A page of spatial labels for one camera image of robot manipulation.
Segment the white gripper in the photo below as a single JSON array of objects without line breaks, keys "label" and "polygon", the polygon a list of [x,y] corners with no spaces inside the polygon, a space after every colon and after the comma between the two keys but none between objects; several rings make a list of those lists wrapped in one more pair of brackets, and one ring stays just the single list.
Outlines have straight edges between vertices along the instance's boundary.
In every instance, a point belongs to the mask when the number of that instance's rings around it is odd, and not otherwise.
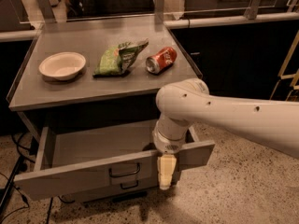
[{"label": "white gripper", "polygon": [[152,132],[152,137],[156,149],[163,154],[157,160],[159,187],[162,190],[167,190],[171,186],[177,164],[177,158],[174,155],[180,152],[185,138],[171,140],[160,134],[157,129]]}]

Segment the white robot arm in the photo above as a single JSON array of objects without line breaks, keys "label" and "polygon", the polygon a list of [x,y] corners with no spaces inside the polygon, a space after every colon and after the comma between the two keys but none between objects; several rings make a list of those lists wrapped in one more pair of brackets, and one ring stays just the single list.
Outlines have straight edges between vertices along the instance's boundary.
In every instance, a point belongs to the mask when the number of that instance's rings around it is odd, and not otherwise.
[{"label": "white robot arm", "polygon": [[186,132],[197,121],[224,128],[255,143],[299,158],[299,103],[213,96],[198,78],[161,87],[156,94],[161,112],[153,142],[161,189],[171,186]]}]

